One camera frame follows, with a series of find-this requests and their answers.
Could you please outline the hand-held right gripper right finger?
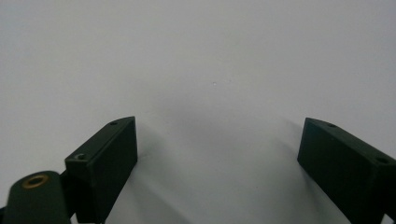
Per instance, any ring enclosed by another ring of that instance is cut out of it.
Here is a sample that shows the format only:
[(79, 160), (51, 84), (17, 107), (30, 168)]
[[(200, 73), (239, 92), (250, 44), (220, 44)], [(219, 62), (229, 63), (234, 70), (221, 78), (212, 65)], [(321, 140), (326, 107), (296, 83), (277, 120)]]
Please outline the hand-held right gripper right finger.
[(342, 128), (304, 121), (297, 161), (351, 224), (396, 224), (396, 160)]

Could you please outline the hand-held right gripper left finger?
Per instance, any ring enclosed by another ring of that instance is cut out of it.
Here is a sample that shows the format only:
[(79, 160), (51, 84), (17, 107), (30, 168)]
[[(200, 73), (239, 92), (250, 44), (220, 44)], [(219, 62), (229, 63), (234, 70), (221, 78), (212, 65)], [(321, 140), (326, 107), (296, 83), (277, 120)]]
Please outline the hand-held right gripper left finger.
[(105, 125), (65, 160), (80, 223), (106, 221), (137, 163), (135, 118)]

